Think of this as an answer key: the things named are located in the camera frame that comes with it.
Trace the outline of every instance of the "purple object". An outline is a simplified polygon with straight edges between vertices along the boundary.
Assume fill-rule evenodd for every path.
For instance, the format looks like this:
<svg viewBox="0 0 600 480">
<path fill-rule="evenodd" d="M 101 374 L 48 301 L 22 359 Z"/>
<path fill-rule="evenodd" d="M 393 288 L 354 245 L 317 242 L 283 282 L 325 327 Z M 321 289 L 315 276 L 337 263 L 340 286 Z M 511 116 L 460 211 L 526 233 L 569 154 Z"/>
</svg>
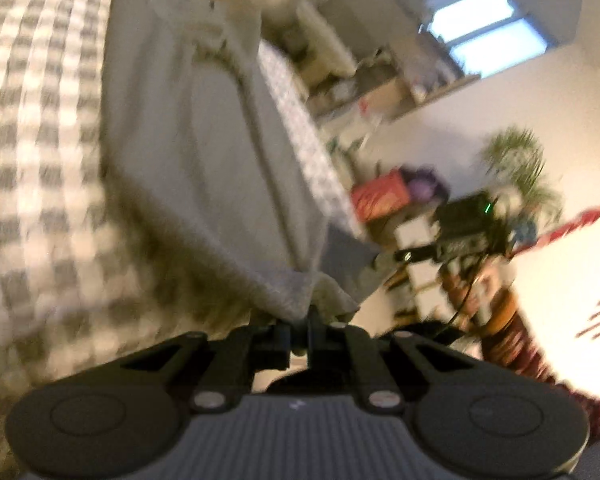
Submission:
<svg viewBox="0 0 600 480">
<path fill-rule="evenodd" d="M 414 170 L 408 166 L 400 167 L 402 179 L 409 189 L 411 197 L 416 202 L 427 203 L 432 200 L 448 202 L 450 190 L 444 180 L 437 176 L 430 166 L 423 166 Z"/>
<path fill-rule="evenodd" d="M 409 196 L 416 202 L 430 202 L 436 192 L 436 184 L 423 178 L 414 178 L 407 183 Z"/>
</svg>

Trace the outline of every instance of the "potted plant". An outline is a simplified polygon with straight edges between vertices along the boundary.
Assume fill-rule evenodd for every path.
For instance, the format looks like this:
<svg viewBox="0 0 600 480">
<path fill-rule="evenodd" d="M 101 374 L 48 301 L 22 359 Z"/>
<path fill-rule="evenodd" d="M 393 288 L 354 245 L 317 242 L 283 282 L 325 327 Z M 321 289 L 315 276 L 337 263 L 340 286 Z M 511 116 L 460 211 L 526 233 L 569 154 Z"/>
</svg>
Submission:
<svg viewBox="0 0 600 480">
<path fill-rule="evenodd" d="M 528 242 L 537 236 L 537 226 L 545 228 L 562 217 L 563 198 L 542 174 L 544 149 L 533 131 L 510 126 L 489 137 L 480 158 L 487 166 L 487 175 L 494 176 L 500 186 L 513 186 L 520 196 L 520 207 L 511 218 L 515 229 L 532 222 L 533 232 L 523 236 Z"/>
</svg>

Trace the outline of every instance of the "black mount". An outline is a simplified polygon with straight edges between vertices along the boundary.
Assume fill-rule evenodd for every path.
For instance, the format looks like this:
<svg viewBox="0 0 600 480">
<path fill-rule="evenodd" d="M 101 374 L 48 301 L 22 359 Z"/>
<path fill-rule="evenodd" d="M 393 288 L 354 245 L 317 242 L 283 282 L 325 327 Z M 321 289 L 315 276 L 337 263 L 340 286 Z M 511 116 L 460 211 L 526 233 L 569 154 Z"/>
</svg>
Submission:
<svg viewBox="0 0 600 480">
<path fill-rule="evenodd" d="M 352 397 L 362 412 L 401 420 L 426 455 L 465 478 L 551 478 L 571 470 L 587 442 L 586 416 L 561 391 L 409 332 L 375 340 L 324 325 L 313 308 L 301 330 L 244 326 L 220 341 L 186 333 L 35 390 L 8 416 L 7 438 L 48 478 L 129 474 L 200 415 L 237 410 L 253 397 L 254 374 L 288 368 L 292 348 L 306 348 L 308 370 L 265 397 Z"/>
</svg>

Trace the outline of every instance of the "gray ribbed surface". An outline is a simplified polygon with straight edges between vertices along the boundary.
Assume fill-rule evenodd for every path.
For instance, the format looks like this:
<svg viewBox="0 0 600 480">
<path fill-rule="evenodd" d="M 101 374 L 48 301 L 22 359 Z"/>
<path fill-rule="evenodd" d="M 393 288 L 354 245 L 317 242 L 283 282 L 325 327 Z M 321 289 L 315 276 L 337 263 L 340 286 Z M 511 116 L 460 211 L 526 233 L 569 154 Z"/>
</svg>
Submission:
<svg viewBox="0 0 600 480">
<path fill-rule="evenodd" d="M 231 413 L 200 416 L 160 462 L 134 480 L 451 480 L 400 421 L 350 397 L 249 396 Z"/>
</svg>

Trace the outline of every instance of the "gray fabric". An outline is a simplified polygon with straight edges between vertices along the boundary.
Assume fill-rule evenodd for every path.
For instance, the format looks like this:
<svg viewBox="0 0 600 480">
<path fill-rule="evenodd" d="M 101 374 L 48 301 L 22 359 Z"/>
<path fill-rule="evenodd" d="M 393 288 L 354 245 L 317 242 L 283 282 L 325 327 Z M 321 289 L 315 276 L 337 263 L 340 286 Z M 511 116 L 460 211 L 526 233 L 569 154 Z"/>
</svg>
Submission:
<svg viewBox="0 0 600 480">
<path fill-rule="evenodd" d="M 350 314 L 363 289 L 347 288 L 352 298 L 320 263 L 356 253 L 370 262 L 375 251 L 328 244 L 328 220 L 255 62 L 253 31 L 234 26 L 230 7 L 112 1 L 102 107 L 109 171 L 212 286 L 280 319 L 303 318 L 312 298 L 328 298 L 318 304 L 327 317 Z"/>
</svg>

